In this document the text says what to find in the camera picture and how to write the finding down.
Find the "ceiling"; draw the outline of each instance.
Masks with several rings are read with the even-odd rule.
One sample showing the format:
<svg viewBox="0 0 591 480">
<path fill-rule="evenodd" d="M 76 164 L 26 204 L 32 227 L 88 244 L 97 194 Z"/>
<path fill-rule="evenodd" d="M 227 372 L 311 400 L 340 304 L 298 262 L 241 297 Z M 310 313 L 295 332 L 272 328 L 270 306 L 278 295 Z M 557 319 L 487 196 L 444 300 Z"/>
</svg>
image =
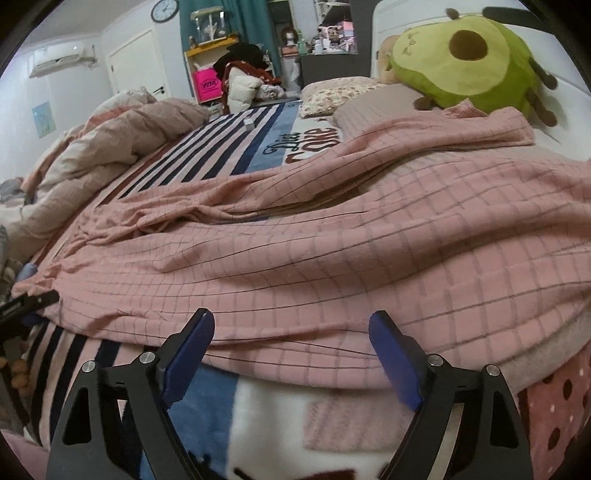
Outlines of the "ceiling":
<svg viewBox="0 0 591 480">
<path fill-rule="evenodd" d="M 66 35 L 98 33 L 147 0 L 64 0 L 25 41 L 25 45 Z"/>
</svg>

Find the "beige duvet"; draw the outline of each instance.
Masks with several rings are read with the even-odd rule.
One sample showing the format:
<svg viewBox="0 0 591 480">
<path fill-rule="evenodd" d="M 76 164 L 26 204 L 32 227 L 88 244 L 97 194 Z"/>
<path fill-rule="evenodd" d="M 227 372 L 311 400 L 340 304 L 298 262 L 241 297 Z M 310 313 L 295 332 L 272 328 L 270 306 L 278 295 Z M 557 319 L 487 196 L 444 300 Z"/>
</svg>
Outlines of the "beige duvet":
<svg viewBox="0 0 591 480">
<path fill-rule="evenodd" d="M 44 154 L 42 160 L 54 157 L 49 167 L 40 162 L 44 168 L 43 178 L 35 182 L 36 202 L 0 209 L 11 258 L 28 261 L 96 192 L 140 158 L 202 126 L 209 111 L 189 100 L 167 99 L 113 117 L 102 123 L 93 117 L 84 128 L 62 135 Z M 88 128 L 93 121 L 99 124 Z"/>
</svg>

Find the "pink box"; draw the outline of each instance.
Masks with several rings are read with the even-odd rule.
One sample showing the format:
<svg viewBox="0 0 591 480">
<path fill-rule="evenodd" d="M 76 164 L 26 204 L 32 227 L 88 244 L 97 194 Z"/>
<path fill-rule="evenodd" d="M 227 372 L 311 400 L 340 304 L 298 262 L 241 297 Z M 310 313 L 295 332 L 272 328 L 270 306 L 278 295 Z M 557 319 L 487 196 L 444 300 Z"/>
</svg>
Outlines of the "pink box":
<svg viewBox="0 0 591 480">
<path fill-rule="evenodd" d="M 355 36 L 353 22 L 339 22 L 338 26 L 340 26 L 343 29 L 343 35 L 345 36 L 345 38 L 351 38 Z"/>
<path fill-rule="evenodd" d="M 194 72 L 193 83 L 200 102 L 207 102 L 222 96 L 222 82 L 217 78 L 213 67 Z"/>
</svg>

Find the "avocado plush toy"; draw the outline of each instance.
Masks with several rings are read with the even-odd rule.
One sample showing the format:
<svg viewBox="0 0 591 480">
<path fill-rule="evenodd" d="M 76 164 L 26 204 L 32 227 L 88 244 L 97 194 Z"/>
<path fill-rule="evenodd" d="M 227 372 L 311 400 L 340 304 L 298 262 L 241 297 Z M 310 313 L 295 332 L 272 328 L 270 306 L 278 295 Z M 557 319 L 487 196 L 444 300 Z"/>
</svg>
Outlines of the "avocado plush toy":
<svg viewBox="0 0 591 480">
<path fill-rule="evenodd" d="M 534 60 L 521 37 L 506 26 L 480 15 L 410 28 L 394 43 L 385 70 L 421 92 L 419 110 L 448 108 L 466 98 L 491 113 L 512 106 L 525 116 L 533 108 L 553 127 L 556 116 L 546 110 L 537 92 L 540 83 L 554 90 L 558 82 Z"/>
</svg>

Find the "wall clock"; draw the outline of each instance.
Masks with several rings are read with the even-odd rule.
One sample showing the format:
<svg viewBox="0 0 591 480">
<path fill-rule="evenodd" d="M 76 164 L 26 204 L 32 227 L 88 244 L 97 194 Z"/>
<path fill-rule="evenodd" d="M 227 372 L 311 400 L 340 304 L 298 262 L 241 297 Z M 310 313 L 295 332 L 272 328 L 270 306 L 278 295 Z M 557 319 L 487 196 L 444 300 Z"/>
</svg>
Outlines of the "wall clock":
<svg viewBox="0 0 591 480">
<path fill-rule="evenodd" d="M 165 23 L 174 18 L 179 8 L 178 0 L 160 0 L 152 9 L 152 20 Z"/>
</svg>

